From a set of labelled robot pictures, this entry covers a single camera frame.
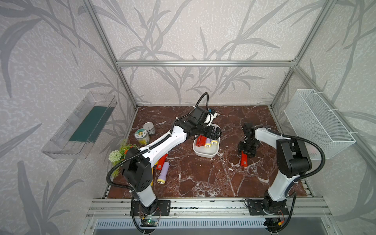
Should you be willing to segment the white plastic storage box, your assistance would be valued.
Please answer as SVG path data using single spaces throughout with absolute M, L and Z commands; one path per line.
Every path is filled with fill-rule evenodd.
M 202 135 L 196 136 L 193 142 L 193 150 L 199 157 L 212 159 L 219 151 L 220 137 L 213 140 Z

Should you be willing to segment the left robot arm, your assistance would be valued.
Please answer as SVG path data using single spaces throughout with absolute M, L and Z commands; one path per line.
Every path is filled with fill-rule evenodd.
M 188 117 L 176 118 L 171 129 L 156 141 L 139 150 L 127 152 L 122 164 L 122 175 L 131 185 L 136 200 L 146 208 L 156 205 L 157 198 L 151 186 L 152 167 L 170 150 L 191 137 L 203 136 L 209 140 L 218 140 L 222 131 L 212 124 L 216 117 L 214 109 L 196 107 Z

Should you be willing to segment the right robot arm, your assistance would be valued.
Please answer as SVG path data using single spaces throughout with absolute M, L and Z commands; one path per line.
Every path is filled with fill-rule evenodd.
M 289 198 L 289 192 L 299 176 L 311 170 L 312 163 L 305 142 L 297 137 L 287 137 L 266 127 L 256 127 L 251 123 L 242 126 L 244 140 L 239 143 L 241 165 L 248 166 L 248 159 L 255 157 L 261 142 L 276 149 L 278 174 L 266 191 L 261 203 L 263 209 L 280 208 Z

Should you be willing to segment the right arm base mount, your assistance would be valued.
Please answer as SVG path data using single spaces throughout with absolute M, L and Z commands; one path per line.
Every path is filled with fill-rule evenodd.
M 270 201 L 268 199 L 245 199 L 245 206 L 250 215 L 289 215 L 287 201 Z

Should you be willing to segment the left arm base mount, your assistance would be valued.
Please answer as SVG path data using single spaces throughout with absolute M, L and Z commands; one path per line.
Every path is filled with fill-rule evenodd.
M 156 199 L 150 206 L 144 206 L 140 201 L 132 201 L 132 216 L 169 216 L 171 209 L 170 200 Z

